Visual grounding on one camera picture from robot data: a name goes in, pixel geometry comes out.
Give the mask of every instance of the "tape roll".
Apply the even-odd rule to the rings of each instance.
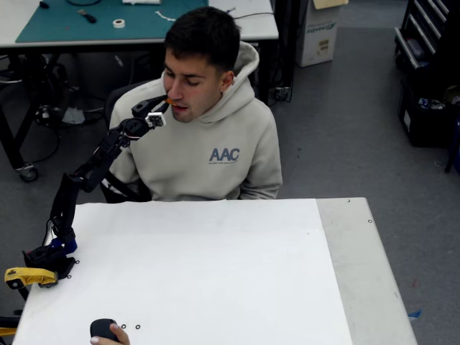
[[[125,26],[124,19],[115,19],[114,20],[114,28],[121,29]]]

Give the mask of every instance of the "beige hoodie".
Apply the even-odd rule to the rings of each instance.
[[[276,198],[282,178],[275,120],[248,79],[258,64],[257,51],[242,42],[234,84],[221,100],[187,124],[174,120],[169,108],[166,126],[132,142],[111,173],[127,184],[142,179],[157,201]],[[164,94],[162,78],[124,94],[111,127],[132,117],[140,101]]]

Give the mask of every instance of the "hand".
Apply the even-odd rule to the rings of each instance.
[[[90,342],[93,345],[130,345],[128,335],[116,323],[110,325],[110,331],[116,335],[119,343],[99,336],[94,336]]]

